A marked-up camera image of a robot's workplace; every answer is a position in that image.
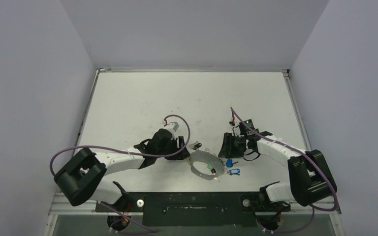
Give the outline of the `green key tag with key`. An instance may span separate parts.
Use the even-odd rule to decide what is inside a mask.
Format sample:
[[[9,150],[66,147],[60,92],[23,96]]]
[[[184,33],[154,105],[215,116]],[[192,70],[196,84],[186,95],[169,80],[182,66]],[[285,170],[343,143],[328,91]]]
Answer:
[[[210,172],[211,175],[216,174],[216,170],[212,166],[207,165],[207,168],[208,168],[208,170],[209,170],[209,172]]]

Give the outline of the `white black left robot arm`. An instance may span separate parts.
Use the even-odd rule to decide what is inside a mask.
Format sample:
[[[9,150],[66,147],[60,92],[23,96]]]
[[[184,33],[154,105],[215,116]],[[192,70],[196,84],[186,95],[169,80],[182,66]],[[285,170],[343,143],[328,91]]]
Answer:
[[[78,152],[54,173],[54,182],[72,206],[88,200],[108,203],[119,212],[127,206],[127,192],[117,181],[106,176],[125,171],[141,170],[159,159],[184,160],[190,156],[183,136],[176,137],[173,129],[159,129],[152,138],[126,149],[114,151],[102,148],[93,152],[91,147],[81,146]]]

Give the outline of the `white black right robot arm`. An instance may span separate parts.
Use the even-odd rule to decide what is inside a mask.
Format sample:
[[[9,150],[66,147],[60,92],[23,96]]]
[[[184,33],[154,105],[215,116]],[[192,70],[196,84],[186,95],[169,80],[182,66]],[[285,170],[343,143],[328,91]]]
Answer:
[[[260,188],[258,203],[263,210],[270,211],[278,202],[288,201],[295,201],[303,207],[312,206],[337,193],[336,183],[321,151],[292,147],[268,131],[260,132],[250,119],[241,123],[231,120],[229,125],[238,128],[239,133],[224,133],[219,157],[245,158],[256,153],[258,157],[271,158],[288,171],[287,181]]]

